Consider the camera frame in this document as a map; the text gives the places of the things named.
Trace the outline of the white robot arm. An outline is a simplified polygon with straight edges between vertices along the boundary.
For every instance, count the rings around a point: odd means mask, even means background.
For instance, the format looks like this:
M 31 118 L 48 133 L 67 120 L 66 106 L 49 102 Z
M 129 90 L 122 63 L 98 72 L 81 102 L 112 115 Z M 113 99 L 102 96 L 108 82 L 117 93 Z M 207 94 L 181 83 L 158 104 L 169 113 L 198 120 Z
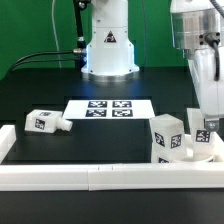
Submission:
M 86 47 L 87 79 L 121 81 L 139 71 L 128 38 L 128 0 L 90 0 L 92 39 Z M 187 59 L 203 126 L 224 118 L 224 0 L 171 0 L 173 46 Z

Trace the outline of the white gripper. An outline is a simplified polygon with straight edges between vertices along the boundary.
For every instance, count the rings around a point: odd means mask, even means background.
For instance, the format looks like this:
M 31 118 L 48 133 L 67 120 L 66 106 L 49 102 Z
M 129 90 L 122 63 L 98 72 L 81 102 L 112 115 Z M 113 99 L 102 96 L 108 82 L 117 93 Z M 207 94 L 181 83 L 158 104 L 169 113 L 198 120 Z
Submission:
M 219 49 L 220 77 L 215 80 L 216 59 L 211 48 L 196 50 L 192 60 L 188 60 L 200 110 L 204 116 L 205 129 L 219 130 L 219 120 L 224 118 L 224 48 Z

